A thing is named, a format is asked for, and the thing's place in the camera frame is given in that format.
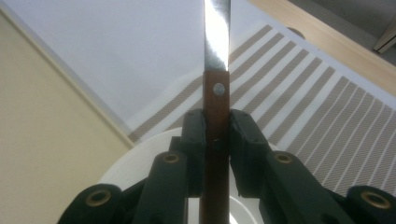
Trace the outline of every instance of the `striped cloth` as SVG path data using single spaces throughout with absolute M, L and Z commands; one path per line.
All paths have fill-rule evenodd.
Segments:
M 394 108 L 269 24 L 233 51 L 230 71 L 232 108 L 250 113 L 324 187 L 345 195 L 370 185 L 396 196 Z M 186 111 L 202 107 L 201 74 L 180 83 L 134 118 L 133 141 L 180 127 Z

